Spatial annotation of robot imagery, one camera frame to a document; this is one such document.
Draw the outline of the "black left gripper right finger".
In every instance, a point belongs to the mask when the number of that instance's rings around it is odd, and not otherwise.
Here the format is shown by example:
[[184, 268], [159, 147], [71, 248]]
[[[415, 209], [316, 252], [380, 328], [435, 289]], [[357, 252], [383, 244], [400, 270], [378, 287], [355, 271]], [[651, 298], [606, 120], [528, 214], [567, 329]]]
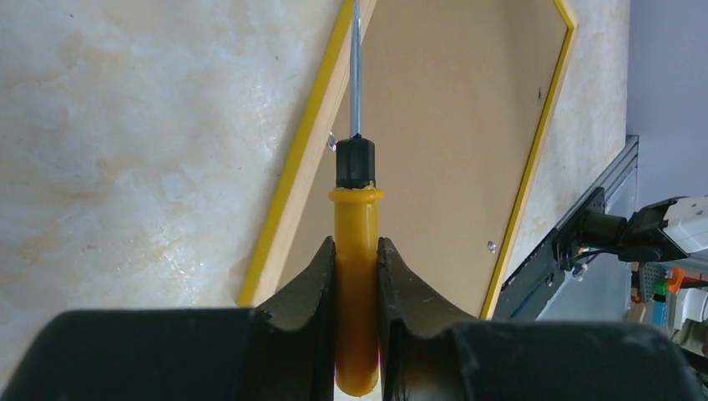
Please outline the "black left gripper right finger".
[[683, 351], [624, 322], [479, 320], [378, 243], [385, 400], [702, 400]]

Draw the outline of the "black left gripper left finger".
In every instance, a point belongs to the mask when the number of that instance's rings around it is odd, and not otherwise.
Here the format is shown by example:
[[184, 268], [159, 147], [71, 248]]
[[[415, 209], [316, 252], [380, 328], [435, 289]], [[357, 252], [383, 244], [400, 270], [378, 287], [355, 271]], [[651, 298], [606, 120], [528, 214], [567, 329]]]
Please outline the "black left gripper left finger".
[[258, 307], [74, 310], [35, 337], [4, 400], [330, 400], [335, 244]]

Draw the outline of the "yellow handled screwdriver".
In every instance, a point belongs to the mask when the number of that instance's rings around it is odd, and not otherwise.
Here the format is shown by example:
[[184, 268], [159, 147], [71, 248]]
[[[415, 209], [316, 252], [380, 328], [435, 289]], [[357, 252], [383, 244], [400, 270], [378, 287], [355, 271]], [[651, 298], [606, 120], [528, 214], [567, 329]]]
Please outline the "yellow handled screwdriver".
[[352, 4], [350, 132], [336, 144], [334, 205], [336, 359], [338, 388], [352, 397], [369, 394], [379, 372], [377, 317], [378, 203], [376, 151], [362, 134], [362, 14]]

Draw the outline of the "yellow wooden picture frame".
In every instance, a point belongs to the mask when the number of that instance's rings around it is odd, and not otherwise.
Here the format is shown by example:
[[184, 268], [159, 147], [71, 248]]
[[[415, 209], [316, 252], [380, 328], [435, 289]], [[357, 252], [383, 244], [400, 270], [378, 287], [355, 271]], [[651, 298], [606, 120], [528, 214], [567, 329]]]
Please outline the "yellow wooden picture frame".
[[[363, 40], [378, 2], [360, 4]], [[241, 306], [262, 302], [287, 283], [331, 233], [327, 194], [334, 185], [334, 166], [325, 148], [330, 132], [348, 133], [351, 11], [346, 1], [336, 18], [237, 299]]]

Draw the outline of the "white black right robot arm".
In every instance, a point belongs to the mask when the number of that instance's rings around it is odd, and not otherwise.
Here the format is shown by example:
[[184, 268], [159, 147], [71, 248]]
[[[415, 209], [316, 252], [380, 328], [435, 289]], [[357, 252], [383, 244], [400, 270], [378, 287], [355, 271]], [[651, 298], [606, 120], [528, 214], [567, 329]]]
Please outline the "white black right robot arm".
[[707, 249], [707, 197], [669, 198], [630, 218], [587, 213], [579, 222], [576, 241], [627, 262], [686, 259]]

